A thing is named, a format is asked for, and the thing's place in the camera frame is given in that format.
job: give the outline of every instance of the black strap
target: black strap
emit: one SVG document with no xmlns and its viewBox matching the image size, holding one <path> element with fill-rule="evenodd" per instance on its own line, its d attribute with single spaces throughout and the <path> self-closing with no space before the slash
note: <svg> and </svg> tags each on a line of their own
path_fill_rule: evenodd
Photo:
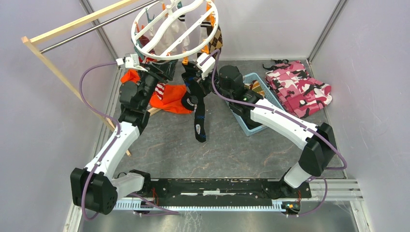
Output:
<svg viewBox="0 0 410 232">
<path fill-rule="evenodd" d="M 264 64 L 262 64 L 262 67 L 268 71 L 275 71 L 276 69 L 278 69 L 279 67 L 276 66 L 276 64 L 288 64 L 289 60 L 288 59 L 273 59 L 273 62 L 275 62 L 275 65 L 272 65 L 272 67 L 267 68 L 265 67 Z"/>
<path fill-rule="evenodd" d="M 185 73 L 182 74 L 182 79 L 190 92 L 185 93 L 181 103 L 186 109 L 195 111 L 195 138 L 203 143 L 206 141 L 204 97 L 207 94 L 204 93 L 203 89 L 197 82 L 198 78 L 201 77 L 197 76 L 198 72 L 194 66 L 195 65 L 190 62 L 188 65 L 184 65 Z"/>
</svg>

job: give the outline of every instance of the white wall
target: white wall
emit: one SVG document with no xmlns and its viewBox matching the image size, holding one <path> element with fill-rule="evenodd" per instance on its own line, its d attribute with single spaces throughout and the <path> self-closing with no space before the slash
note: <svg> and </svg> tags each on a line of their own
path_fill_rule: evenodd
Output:
<svg viewBox="0 0 410 232">
<path fill-rule="evenodd" d="M 118 0 L 89 0 L 99 10 Z M 132 9 L 148 0 L 140 0 Z M 192 0 L 183 0 L 188 4 Z M 337 0 L 215 0 L 224 38 L 223 59 L 306 58 L 326 25 Z M 187 15 L 193 24 L 205 6 Z M 131 14 L 104 27 L 119 56 L 133 52 Z M 190 37 L 198 45 L 199 33 Z"/>
<path fill-rule="evenodd" d="M 377 232 L 409 230 L 409 21 L 408 0 L 348 1 L 313 61 L 333 87 L 330 121 Z"/>
<path fill-rule="evenodd" d="M 70 173 L 91 158 L 102 123 L 20 40 L 84 15 L 76 0 L 0 3 L 1 231 L 62 231 Z M 85 69 L 111 61 L 95 32 L 46 55 L 75 86 Z M 107 107 L 112 73 L 101 68 L 85 82 L 99 109 Z"/>
</svg>

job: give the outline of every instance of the wooden frame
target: wooden frame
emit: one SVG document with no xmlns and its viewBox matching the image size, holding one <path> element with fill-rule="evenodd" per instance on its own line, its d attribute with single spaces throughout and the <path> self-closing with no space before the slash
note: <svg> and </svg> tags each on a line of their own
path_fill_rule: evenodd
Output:
<svg viewBox="0 0 410 232">
<path fill-rule="evenodd" d="M 22 42 L 24 43 L 24 45 L 27 46 L 27 48 L 30 49 L 30 51 L 32 51 L 33 54 L 35 54 L 38 59 L 40 59 L 61 81 L 62 83 L 64 83 L 67 88 L 73 92 L 74 95 L 76 95 L 80 100 L 81 100 L 81 96 L 80 93 L 78 92 L 78 90 L 72 85 L 72 83 L 67 79 L 67 77 L 47 58 L 45 57 L 40 50 L 38 49 L 38 45 L 49 41 L 59 35 L 63 35 L 69 31 L 72 31 L 75 28 L 78 28 L 84 24 L 90 23 L 96 19 L 99 19 L 100 17 L 107 15 L 109 13 L 112 13 L 114 11 L 117 11 L 119 9 L 122 9 L 134 2 L 137 2 L 139 0 L 122 0 L 119 1 L 117 3 L 114 3 L 110 6 L 107 6 L 101 10 L 98 10 L 94 13 L 88 14 L 82 18 L 79 18 L 71 23 L 67 23 L 66 25 L 63 25 L 61 27 L 58 27 L 56 29 L 53 29 L 49 32 L 46 32 L 44 34 L 41 34 L 39 36 L 36 36 L 32 39 L 27 38 L 26 36 L 24 36 L 23 38 L 21 38 Z M 157 113 L 159 111 L 159 109 L 156 108 L 152 108 L 149 110 L 149 112 L 151 113 L 151 115 Z M 95 115 L 103 121 L 103 123 L 111 130 L 114 131 L 115 127 L 114 124 L 111 122 L 110 119 L 104 118 L 98 114 L 95 113 Z"/>
</svg>

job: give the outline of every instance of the folded clothes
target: folded clothes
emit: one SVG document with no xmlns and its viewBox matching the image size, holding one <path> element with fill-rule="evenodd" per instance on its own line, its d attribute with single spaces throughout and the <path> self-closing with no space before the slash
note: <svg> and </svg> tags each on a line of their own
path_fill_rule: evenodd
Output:
<svg viewBox="0 0 410 232">
<path fill-rule="evenodd" d="M 272 66 L 266 81 L 274 90 L 283 108 L 305 118 L 330 104 L 332 87 L 311 77 L 300 61 Z"/>
</svg>

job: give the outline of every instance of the sock label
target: sock label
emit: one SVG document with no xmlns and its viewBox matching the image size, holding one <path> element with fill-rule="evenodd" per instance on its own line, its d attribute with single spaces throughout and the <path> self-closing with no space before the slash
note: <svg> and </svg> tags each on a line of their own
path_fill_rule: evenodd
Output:
<svg viewBox="0 0 410 232">
<path fill-rule="evenodd" d="M 199 124 L 196 124 L 195 127 L 196 127 L 196 132 L 198 134 L 200 134 L 201 133 L 201 126 Z"/>
<path fill-rule="evenodd" d="M 189 98 L 187 99 L 187 102 L 188 102 L 189 105 L 194 106 L 194 104 L 192 104 L 192 102 L 190 101 Z"/>
</svg>

